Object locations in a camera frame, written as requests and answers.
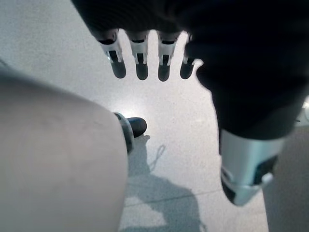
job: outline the white floor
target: white floor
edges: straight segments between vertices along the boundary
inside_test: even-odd
[[[146,119],[148,130],[129,157],[121,231],[268,231],[262,194],[239,208],[221,190],[211,95],[195,76],[179,75],[185,34],[170,79],[162,83],[156,33],[149,38],[149,77],[140,81],[121,31],[127,75],[120,80],[70,1],[0,0],[0,5],[0,57],[10,66],[126,117]]]

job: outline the gray pants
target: gray pants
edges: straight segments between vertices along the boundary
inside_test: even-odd
[[[114,114],[0,70],[1,232],[115,232],[126,179]]]

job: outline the robotic hand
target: robotic hand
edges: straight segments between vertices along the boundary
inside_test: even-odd
[[[148,75],[148,32],[157,30],[161,81],[169,77],[180,32],[187,31],[180,74],[186,79],[194,59],[204,62],[197,77],[212,92],[227,198],[244,205],[272,181],[308,94],[308,1],[72,1],[118,78],[126,74],[119,28],[130,39],[140,80]]]

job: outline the prosthetic finger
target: prosthetic finger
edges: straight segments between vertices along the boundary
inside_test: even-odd
[[[149,31],[126,31],[126,34],[130,40],[132,55],[135,59],[136,75],[140,80],[146,80],[148,77],[147,55]]]
[[[187,43],[190,42],[190,40],[191,40],[191,35],[188,35]],[[180,68],[180,77],[182,79],[188,79],[191,76],[193,67],[194,67],[194,62],[195,62],[195,59],[188,57],[186,52],[184,51],[183,63]]]
[[[126,67],[122,57],[122,50],[118,40],[119,29],[113,29],[104,33],[104,39],[99,40],[100,45],[112,65],[112,71],[118,78],[124,78]]]
[[[169,78],[170,63],[173,58],[176,42],[180,33],[181,33],[180,31],[175,33],[166,33],[162,31],[157,31],[159,38],[158,77],[160,81],[167,81]]]

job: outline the black fingertip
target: black fingertip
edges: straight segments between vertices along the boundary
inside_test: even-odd
[[[159,65],[158,77],[160,81],[167,81],[169,78],[169,65]]]
[[[140,80],[146,80],[146,78],[148,77],[147,64],[136,64],[136,75]]]
[[[180,68],[180,77],[184,80],[188,79],[192,74],[193,67],[194,65],[182,63],[182,66]]]
[[[123,61],[112,63],[112,71],[117,78],[124,78],[126,76],[125,63]]]
[[[141,117],[131,117],[127,119],[133,130],[134,138],[141,136],[147,130],[147,123]]]
[[[225,193],[226,197],[228,198],[228,200],[232,203],[234,203],[234,199],[236,197],[236,194],[233,190],[231,190],[225,183],[224,181],[221,179],[221,184],[222,184],[222,189],[223,192]]]

